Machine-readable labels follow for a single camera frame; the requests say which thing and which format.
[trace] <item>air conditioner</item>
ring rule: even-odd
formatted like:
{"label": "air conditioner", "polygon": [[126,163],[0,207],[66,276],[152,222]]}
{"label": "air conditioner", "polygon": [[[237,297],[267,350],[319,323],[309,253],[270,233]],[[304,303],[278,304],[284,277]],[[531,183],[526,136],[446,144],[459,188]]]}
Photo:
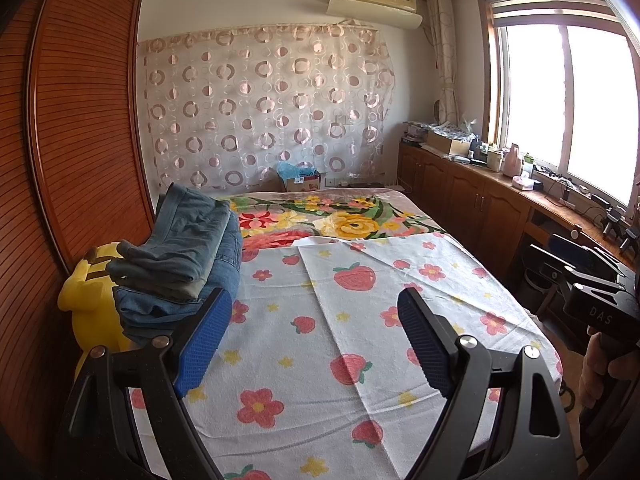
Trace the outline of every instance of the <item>air conditioner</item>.
{"label": "air conditioner", "polygon": [[422,23],[415,0],[329,0],[326,13],[400,28],[418,28]]}

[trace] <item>window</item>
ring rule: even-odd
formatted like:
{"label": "window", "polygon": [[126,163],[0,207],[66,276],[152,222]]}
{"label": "window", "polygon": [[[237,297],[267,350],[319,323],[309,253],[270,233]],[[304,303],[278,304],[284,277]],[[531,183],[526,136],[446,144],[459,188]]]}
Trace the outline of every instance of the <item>window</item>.
{"label": "window", "polygon": [[498,64],[488,140],[517,144],[614,204],[634,204],[640,64],[615,15],[602,0],[479,1]]}

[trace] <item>blue jeans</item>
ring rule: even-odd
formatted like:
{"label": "blue jeans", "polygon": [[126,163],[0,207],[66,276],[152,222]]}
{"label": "blue jeans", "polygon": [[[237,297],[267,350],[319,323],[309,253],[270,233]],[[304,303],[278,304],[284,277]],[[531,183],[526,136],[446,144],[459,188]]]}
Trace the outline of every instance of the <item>blue jeans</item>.
{"label": "blue jeans", "polygon": [[182,319],[198,311],[217,286],[224,288],[234,300],[240,283],[241,251],[238,216],[231,213],[209,277],[196,300],[169,301],[126,286],[114,287],[113,298],[123,334],[139,345],[145,345],[157,335],[170,335]]}
{"label": "blue jeans", "polygon": [[118,244],[122,258],[106,267],[117,284],[169,300],[195,300],[207,282],[230,216],[226,200],[172,184],[154,230],[139,247]]}

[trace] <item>blue gripper pad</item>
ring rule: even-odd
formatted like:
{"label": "blue gripper pad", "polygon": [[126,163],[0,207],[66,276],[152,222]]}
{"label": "blue gripper pad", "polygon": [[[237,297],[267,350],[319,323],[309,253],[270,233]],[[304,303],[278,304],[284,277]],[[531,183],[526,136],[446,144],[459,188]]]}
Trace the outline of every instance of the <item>blue gripper pad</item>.
{"label": "blue gripper pad", "polygon": [[[418,306],[418,301],[426,307],[426,314]],[[418,293],[408,288],[398,295],[398,317],[429,386],[449,399],[455,390],[455,384],[450,378],[449,354],[432,326],[433,323],[439,323],[438,319]]]}
{"label": "blue gripper pad", "polygon": [[174,389],[178,398],[202,382],[207,367],[216,353],[231,320],[231,295],[223,290],[194,330],[178,358]]}

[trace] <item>bed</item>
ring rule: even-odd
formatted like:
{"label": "bed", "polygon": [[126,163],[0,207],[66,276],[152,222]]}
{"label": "bed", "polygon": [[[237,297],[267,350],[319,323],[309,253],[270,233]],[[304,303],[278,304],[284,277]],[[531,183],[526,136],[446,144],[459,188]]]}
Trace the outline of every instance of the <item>bed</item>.
{"label": "bed", "polygon": [[[244,235],[238,298],[186,397],[225,479],[407,475],[445,402],[398,319],[398,293],[409,286],[488,348],[537,347],[559,384],[558,354],[527,312],[403,195],[255,193],[233,203]],[[472,450],[487,442],[499,396],[487,392]],[[142,394],[131,397],[150,467],[169,478]]]}

